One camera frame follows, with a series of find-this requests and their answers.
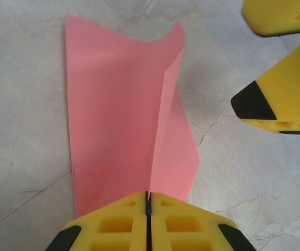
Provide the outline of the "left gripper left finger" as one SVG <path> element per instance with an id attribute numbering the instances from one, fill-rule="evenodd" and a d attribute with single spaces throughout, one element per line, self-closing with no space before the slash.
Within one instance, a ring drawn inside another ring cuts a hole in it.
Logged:
<path id="1" fill-rule="evenodd" d="M 147 192 L 137 192 L 83 215 L 46 250 L 148 250 Z"/>

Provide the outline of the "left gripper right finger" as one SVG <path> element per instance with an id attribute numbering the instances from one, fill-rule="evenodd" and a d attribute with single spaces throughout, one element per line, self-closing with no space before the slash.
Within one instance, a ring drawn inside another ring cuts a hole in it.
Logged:
<path id="1" fill-rule="evenodd" d="M 151 250 L 254 250 L 232 220 L 159 192 L 149 195 Z"/>

